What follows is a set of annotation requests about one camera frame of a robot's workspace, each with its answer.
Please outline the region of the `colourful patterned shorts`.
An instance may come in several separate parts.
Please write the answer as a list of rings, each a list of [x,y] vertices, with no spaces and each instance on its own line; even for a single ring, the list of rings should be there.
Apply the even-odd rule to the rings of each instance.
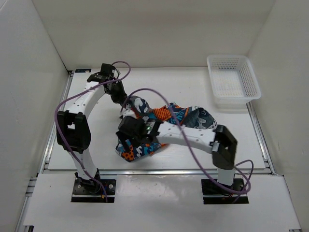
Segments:
[[[151,108],[145,99],[133,95],[127,101],[124,112],[134,112],[135,118],[142,118],[144,121],[148,119],[159,119],[174,125],[176,122],[179,122],[182,126],[195,129],[212,130],[217,128],[217,122],[213,116],[206,109],[198,106],[181,108],[171,102],[161,108]],[[115,149],[117,154],[127,162],[152,156],[155,152],[166,146],[166,144],[160,143],[133,146],[129,140],[126,140],[126,144],[128,151],[125,150],[121,141],[118,141]]]

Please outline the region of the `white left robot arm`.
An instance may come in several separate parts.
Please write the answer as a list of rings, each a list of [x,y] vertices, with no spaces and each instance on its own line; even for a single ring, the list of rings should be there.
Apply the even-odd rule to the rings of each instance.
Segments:
[[[61,102],[64,105],[73,101],[66,110],[61,111],[59,107],[55,110],[57,143],[70,154],[77,169],[77,180],[91,194],[106,190],[89,152],[91,132],[87,120],[105,94],[110,95],[115,104],[124,103],[127,94],[116,64],[103,63],[99,72],[88,77],[82,92]]]

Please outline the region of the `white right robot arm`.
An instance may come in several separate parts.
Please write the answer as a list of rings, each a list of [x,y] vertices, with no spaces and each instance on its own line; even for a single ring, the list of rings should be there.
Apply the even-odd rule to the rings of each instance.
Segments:
[[[125,116],[121,120],[117,137],[123,143],[126,151],[129,150],[126,141],[132,145],[160,143],[183,145],[189,148],[200,169],[203,167],[197,160],[192,148],[202,150],[212,155],[212,163],[218,169],[218,178],[214,180],[208,173],[205,175],[222,193],[240,194],[234,188],[234,165],[238,142],[224,125],[218,125],[213,130],[181,127],[158,119],[135,119]]]

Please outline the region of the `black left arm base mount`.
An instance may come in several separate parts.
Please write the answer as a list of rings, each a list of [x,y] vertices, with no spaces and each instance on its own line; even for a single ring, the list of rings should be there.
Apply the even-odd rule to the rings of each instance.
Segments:
[[[100,185],[87,187],[75,179],[71,195],[72,203],[114,203],[116,192],[116,179],[102,179],[102,185],[107,193],[107,199]]]

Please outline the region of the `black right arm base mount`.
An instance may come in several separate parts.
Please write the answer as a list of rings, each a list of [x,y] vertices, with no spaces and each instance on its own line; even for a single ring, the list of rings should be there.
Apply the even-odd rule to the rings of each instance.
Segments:
[[[209,179],[201,179],[204,205],[249,204],[247,194],[238,196],[218,187]]]

